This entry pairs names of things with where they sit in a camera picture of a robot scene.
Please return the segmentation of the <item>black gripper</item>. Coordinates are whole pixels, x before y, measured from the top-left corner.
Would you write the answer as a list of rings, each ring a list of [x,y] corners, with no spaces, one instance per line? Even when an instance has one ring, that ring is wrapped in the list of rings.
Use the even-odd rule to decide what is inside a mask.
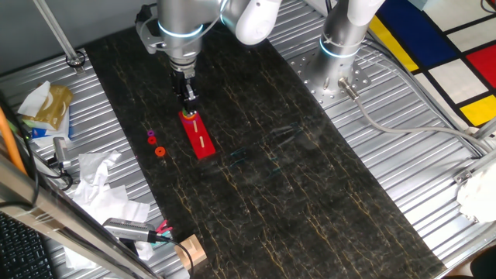
[[[184,72],[173,71],[173,89],[181,104],[182,114],[194,115],[197,105],[195,76],[188,77]]]

